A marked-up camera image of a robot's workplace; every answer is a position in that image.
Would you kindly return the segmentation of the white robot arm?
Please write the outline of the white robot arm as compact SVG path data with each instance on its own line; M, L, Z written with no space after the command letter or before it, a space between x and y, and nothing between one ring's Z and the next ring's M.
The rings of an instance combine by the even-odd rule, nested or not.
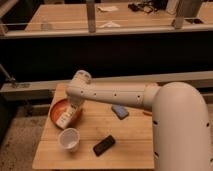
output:
M152 113L155 171L213 171L211 126L206 102L184 82L95 83L79 70L66 88L71 104L83 100L144 109Z

